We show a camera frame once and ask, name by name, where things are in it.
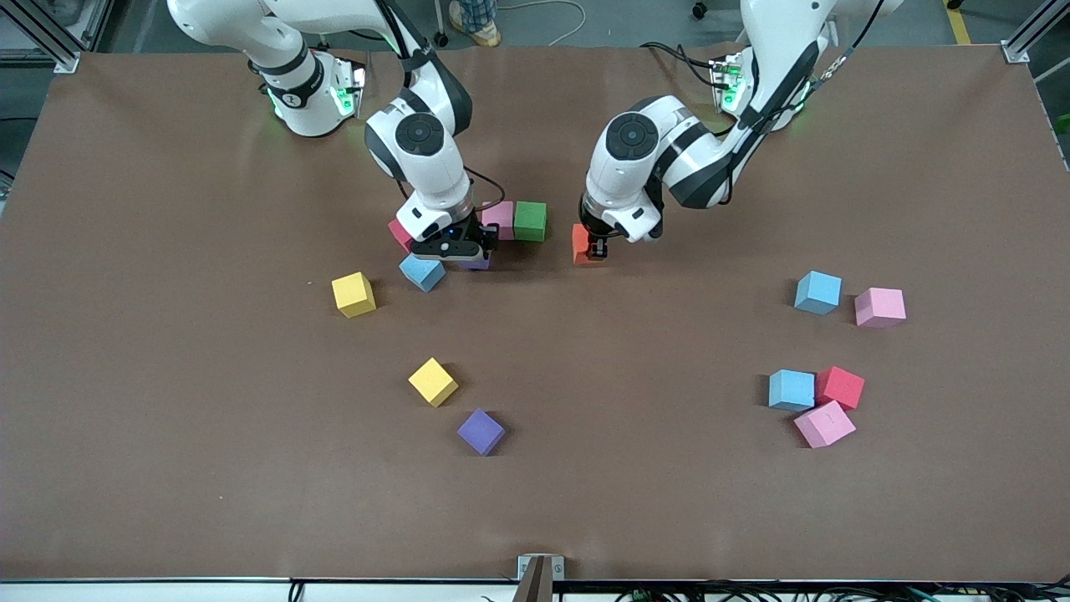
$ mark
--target plaid pants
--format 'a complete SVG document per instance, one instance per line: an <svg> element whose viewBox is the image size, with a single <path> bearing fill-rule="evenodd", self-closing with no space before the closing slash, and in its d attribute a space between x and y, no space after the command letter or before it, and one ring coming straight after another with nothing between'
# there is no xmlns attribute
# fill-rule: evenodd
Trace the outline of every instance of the plaid pants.
<svg viewBox="0 0 1070 602"><path fill-rule="evenodd" d="M461 4L461 22L464 31L475 33L494 20L498 0L458 0Z"/></svg>

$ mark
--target light blue cube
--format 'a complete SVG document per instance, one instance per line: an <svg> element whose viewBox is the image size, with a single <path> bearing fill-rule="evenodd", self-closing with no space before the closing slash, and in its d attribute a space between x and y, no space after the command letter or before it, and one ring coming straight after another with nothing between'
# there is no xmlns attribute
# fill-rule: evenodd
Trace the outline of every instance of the light blue cube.
<svg viewBox="0 0 1070 602"><path fill-rule="evenodd" d="M813 407L813 375L782 370L769 377L769 407L802 412Z"/></svg>
<svg viewBox="0 0 1070 602"><path fill-rule="evenodd" d="M810 272L799 280L795 292L795 309L824 317L840 305L842 278L821 272Z"/></svg>
<svg viewBox="0 0 1070 602"><path fill-rule="evenodd" d="M446 267L438 259L421 259L413 253L401 261L398 265L401 273L409 281L415 283L424 292L430 292L434 284L439 283L442 276L446 275Z"/></svg>

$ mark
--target person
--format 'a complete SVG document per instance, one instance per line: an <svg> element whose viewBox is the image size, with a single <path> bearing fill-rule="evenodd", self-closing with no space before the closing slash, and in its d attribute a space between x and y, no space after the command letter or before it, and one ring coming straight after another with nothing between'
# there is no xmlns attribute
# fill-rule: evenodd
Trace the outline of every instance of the person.
<svg viewBox="0 0 1070 602"><path fill-rule="evenodd" d="M452 0L449 25L468 34L475 43L493 48L502 43L502 34L494 25L498 0Z"/></svg>

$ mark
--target black circular joint cap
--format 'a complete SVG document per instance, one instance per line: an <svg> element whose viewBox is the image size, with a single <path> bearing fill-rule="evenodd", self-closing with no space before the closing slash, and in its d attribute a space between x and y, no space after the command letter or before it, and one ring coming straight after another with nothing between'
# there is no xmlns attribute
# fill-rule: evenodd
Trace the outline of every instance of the black circular joint cap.
<svg viewBox="0 0 1070 602"><path fill-rule="evenodd" d="M626 112L616 115L606 132L606 150L617 160L636 160L654 152L658 127L645 114Z"/></svg>
<svg viewBox="0 0 1070 602"><path fill-rule="evenodd" d="M409 154L431 156L442 150L445 140L442 122L428 112L410 114L398 123L397 142Z"/></svg>

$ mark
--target red cube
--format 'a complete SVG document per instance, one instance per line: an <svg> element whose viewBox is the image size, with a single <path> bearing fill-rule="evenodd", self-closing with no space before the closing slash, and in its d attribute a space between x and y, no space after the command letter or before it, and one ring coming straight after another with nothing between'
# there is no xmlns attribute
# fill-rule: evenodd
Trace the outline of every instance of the red cube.
<svg viewBox="0 0 1070 602"><path fill-rule="evenodd" d="M817 403L839 402L845 411L856 410L865 385L861 376L832 367L817 375Z"/></svg>

